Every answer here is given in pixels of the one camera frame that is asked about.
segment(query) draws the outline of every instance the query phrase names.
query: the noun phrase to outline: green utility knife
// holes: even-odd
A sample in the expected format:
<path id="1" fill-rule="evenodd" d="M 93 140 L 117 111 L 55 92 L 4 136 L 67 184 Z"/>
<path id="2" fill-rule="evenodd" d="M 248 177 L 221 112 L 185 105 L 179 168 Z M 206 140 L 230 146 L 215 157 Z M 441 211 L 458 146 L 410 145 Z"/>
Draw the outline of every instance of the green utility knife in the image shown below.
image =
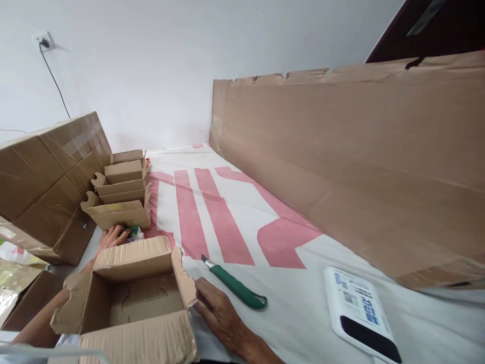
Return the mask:
<path id="1" fill-rule="evenodd" d="M 260 296 L 244 284 L 238 281 L 224 270 L 220 265 L 214 264 L 202 254 L 202 261 L 209 267 L 209 270 L 219 278 L 239 299 L 244 302 L 248 307 L 254 309 L 265 308 L 268 304 L 268 299 L 264 296 Z"/>

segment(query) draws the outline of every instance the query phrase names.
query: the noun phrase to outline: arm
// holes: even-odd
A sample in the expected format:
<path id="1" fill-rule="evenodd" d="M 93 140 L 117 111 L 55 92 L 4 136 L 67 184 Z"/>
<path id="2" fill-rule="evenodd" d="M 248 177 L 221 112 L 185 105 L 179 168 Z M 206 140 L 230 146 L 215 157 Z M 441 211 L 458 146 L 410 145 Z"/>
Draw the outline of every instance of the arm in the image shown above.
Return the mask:
<path id="1" fill-rule="evenodd" d="M 241 320 L 227 295 L 205 278 L 196 280 L 199 301 L 194 308 L 217 339 L 249 364 L 284 364 L 266 342 Z"/>
<path id="2" fill-rule="evenodd" d="M 126 243 L 128 232 L 124 232 L 122 225 L 112 226 L 105 230 L 101 236 L 96 256 L 89 261 L 81 273 L 89 272 L 94 266 L 97 256 L 103 250 Z M 12 344 L 29 344 L 36 347 L 54 347 L 61 335 L 58 335 L 51 328 L 51 318 L 54 311 L 69 301 L 69 290 L 63 288 L 35 317 L 24 327 L 24 329 L 12 341 Z"/>

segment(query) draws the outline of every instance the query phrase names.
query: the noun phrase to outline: person's hand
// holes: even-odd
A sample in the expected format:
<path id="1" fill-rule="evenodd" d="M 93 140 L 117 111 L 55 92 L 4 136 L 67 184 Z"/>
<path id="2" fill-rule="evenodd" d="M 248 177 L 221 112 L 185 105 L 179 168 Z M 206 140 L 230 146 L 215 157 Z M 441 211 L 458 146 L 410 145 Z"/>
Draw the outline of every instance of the person's hand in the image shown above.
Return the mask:
<path id="1" fill-rule="evenodd" d="M 244 324 L 229 297 L 210 284 L 205 278 L 196 280 L 196 311 L 222 345 L 240 357 L 245 356 L 246 347 L 255 334 Z"/>
<path id="2" fill-rule="evenodd" d="M 126 237 L 129 235 L 129 232 L 124 230 L 125 228 L 123 225 L 112 226 L 109 230 L 104 230 L 103 235 L 101 235 L 96 255 L 91 261 L 88 262 L 88 264 L 86 264 L 81 272 L 91 271 L 96 258 L 103 250 L 125 244 Z"/>

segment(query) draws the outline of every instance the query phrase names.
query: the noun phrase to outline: white sheet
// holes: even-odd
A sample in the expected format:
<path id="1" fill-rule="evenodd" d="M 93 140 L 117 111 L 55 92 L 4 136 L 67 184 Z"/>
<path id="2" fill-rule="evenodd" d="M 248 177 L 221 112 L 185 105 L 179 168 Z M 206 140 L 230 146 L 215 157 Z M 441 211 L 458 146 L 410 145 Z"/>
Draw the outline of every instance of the white sheet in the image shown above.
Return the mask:
<path id="1" fill-rule="evenodd" d="M 396 284 L 334 239 L 315 233 L 258 184 L 232 173 L 239 170 L 205 144 L 147 152 L 147 157 L 152 162 L 149 178 L 156 226 L 145 235 L 167 234 L 173 244 L 182 246 L 188 273 L 204 276 L 226 292 L 244 322 L 284 361 L 372 363 L 371 357 L 331 329 L 323 270 L 335 266 L 373 282 L 405 363 L 485 362 L 485 290 L 430 289 L 423 294 Z M 211 214 L 219 223 L 211 220 Z M 278 214 L 283 225 L 270 229 Z M 288 224 L 292 228 L 284 231 L 282 226 Z M 97 229 L 83 262 L 94 255 L 100 234 Z M 308 242 L 292 255 L 291 245 L 305 239 Z M 247 308 L 200 260 L 189 257 L 197 258 L 205 250 L 204 240 L 215 263 L 268 297 L 265 311 Z M 228 260 L 252 260 L 254 265 Z M 201 358 L 237 360 L 194 310 L 192 322 Z"/>

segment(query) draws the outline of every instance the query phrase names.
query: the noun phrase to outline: black cable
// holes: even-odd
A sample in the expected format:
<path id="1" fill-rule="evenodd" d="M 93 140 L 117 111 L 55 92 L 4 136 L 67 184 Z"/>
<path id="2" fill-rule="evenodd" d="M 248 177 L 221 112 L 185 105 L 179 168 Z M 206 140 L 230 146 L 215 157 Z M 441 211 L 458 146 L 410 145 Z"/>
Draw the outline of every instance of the black cable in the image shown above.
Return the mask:
<path id="1" fill-rule="evenodd" d="M 64 105 L 64 109 L 66 109 L 67 116 L 70 119 L 71 118 L 71 115 L 69 115 L 69 111 L 67 111 L 66 103 L 64 102 L 64 98 L 62 97 L 61 90 L 59 89 L 59 86 L 57 85 L 56 79 L 54 78 L 54 75 L 52 74 L 51 68 L 49 67 L 49 64 L 47 63 L 47 60 L 44 57 L 44 52 L 42 51 L 42 44 L 41 43 L 39 43 L 39 50 L 40 50 L 40 54 L 42 54 L 42 58 L 44 58 L 45 65 L 47 66 L 47 69 L 51 73 L 52 79 L 54 80 L 54 83 L 56 84 L 57 90 L 59 91 L 59 95 L 61 95 L 62 104 Z"/>
<path id="2" fill-rule="evenodd" d="M 0 131 L 21 131 L 24 134 L 27 134 L 27 135 L 29 134 L 29 133 L 24 132 L 23 130 L 17 130 L 17 129 L 0 129 Z"/>

